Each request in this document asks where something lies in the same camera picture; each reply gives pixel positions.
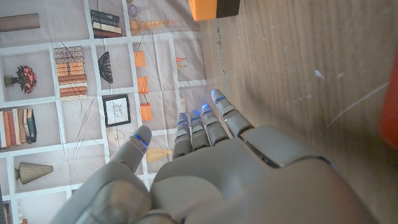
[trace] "scratch on wood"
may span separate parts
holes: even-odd
[[[360,100],[358,100],[357,102],[353,103],[352,105],[350,105],[349,107],[347,107],[345,110],[343,110],[341,113],[339,113],[329,124],[328,126],[326,126],[325,130],[322,131],[322,133],[319,136],[322,136],[325,131],[341,116],[343,115],[345,112],[349,111],[351,108],[353,108],[354,106],[356,106],[357,104],[359,104],[360,102],[368,99],[370,96],[372,96],[373,94],[377,93],[378,91],[384,89],[385,87],[388,86],[389,83],[385,83],[379,87],[377,87],[375,90],[371,91],[370,93],[368,93],[366,96],[362,97]]]
[[[316,69],[316,70],[314,71],[313,74],[314,74],[316,77],[318,77],[318,78],[325,79],[325,77],[322,75],[322,73],[321,73],[318,69]]]

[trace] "decorative vase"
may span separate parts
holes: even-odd
[[[134,4],[130,4],[127,7],[127,11],[129,12],[129,17],[134,18],[138,16],[138,14],[146,9],[149,9],[149,6],[139,7]]]
[[[15,169],[15,179],[20,178],[22,184],[27,184],[53,171],[52,166],[21,162],[19,163],[19,169]]]
[[[17,77],[12,77],[11,75],[4,76],[4,85],[6,87],[14,86],[16,83],[19,83]]]

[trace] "book spine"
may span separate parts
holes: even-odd
[[[19,139],[21,140],[21,144],[26,144],[26,135],[24,128],[24,111],[18,110],[18,126],[19,126]]]
[[[69,75],[69,76],[65,76],[65,77],[58,77],[58,82],[59,81],[65,81],[65,80],[76,80],[79,78],[86,78],[86,75]]]
[[[75,84],[75,83],[84,83],[87,82],[87,78],[79,78],[79,79],[74,79],[74,80],[63,80],[63,81],[58,81],[59,85],[65,85],[65,84]]]
[[[19,137],[19,122],[18,122],[18,110],[17,109],[12,109],[12,118],[14,122],[14,130],[15,130],[15,140],[17,146],[19,146],[21,143],[21,139]]]
[[[6,130],[6,146],[10,147],[11,146],[11,132],[10,132],[10,122],[8,120],[8,112],[3,111],[2,115],[4,118],[4,130]]]
[[[71,63],[71,62],[83,62],[84,57],[74,57],[74,58],[58,58],[55,59],[55,63]]]
[[[87,87],[85,86],[79,86],[79,87],[71,87],[71,88],[63,88],[60,89],[60,93],[67,93],[70,91],[86,91]]]
[[[36,142],[37,132],[36,132],[36,123],[35,123],[35,117],[33,115],[33,111],[32,111],[32,117],[27,119],[27,126],[29,128],[30,140],[32,141],[32,143]]]
[[[73,72],[73,71],[80,71],[80,70],[84,70],[83,66],[57,68],[57,72]]]
[[[115,32],[118,34],[122,33],[122,28],[109,26],[106,24],[100,24],[98,22],[93,22],[93,29],[100,29],[100,30],[105,30],[105,31],[109,31],[109,32]]]
[[[6,128],[4,127],[4,116],[2,115],[2,111],[0,111],[0,138],[1,147],[7,147]]]
[[[98,16],[91,16],[91,21],[99,22],[100,24],[106,24],[114,27],[119,27],[119,22],[112,21],[110,19],[100,18]]]
[[[93,29],[94,31],[94,36],[98,37],[121,37],[122,34],[118,34],[115,32],[109,32],[105,30],[100,30],[100,29]]]
[[[72,71],[72,72],[57,72],[58,77],[64,77],[69,75],[84,75],[84,74],[85,74],[84,70]]]
[[[32,141],[30,140],[29,127],[27,126],[27,109],[24,109],[24,129],[27,143],[32,144]]]
[[[83,90],[83,91],[70,91],[70,92],[66,92],[66,93],[60,93],[60,97],[78,96],[78,95],[87,95],[87,91]]]
[[[87,95],[75,95],[75,96],[64,96],[60,97],[60,100],[76,100],[76,99],[85,99]]]
[[[105,12],[99,12],[99,11],[96,11],[96,10],[91,10],[91,15],[92,16],[96,16],[96,17],[100,17],[100,18],[103,18],[103,19],[109,19],[109,20],[112,20],[112,21],[116,21],[116,22],[119,22],[119,16],[115,16],[115,15],[112,15],[112,14],[108,14],[108,13],[105,13]]]
[[[85,86],[87,87],[87,82],[84,83],[73,83],[73,84],[64,84],[64,85],[60,85],[60,89],[62,88],[71,88],[71,87],[81,87],[81,86]]]
[[[66,67],[76,67],[76,66],[83,66],[83,62],[72,62],[72,63],[61,63],[56,64],[56,68],[66,68]]]
[[[82,51],[82,46],[74,46],[74,47],[57,47],[54,48],[54,53],[67,53],[67,52],[76,52]]]
[[[11,146],[16,146],[17,139],[15,137],[14,115],[12,114],[12,111],[7,111],[7,113],[8,113],[8,122],[10,124]]]
[[[54,53],[54,58],[55,58],[55,59],[60,59],[60,58],[76,58],[76,57],[82,57],[82,56],[83,56],[83,51],[65,52],[65,53]]]

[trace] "framed picture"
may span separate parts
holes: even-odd
[[[127,95],[103,98],[103,101],[106,127],[131,123],[129,98]]]

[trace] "wood grain surface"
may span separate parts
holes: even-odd
[[[377,122],[398,1],[241,0],[238,16],[218,22],[200,22],[209,94],[218,88],[253,125],[313,145],[381,223],[397,223],[398,151]]]

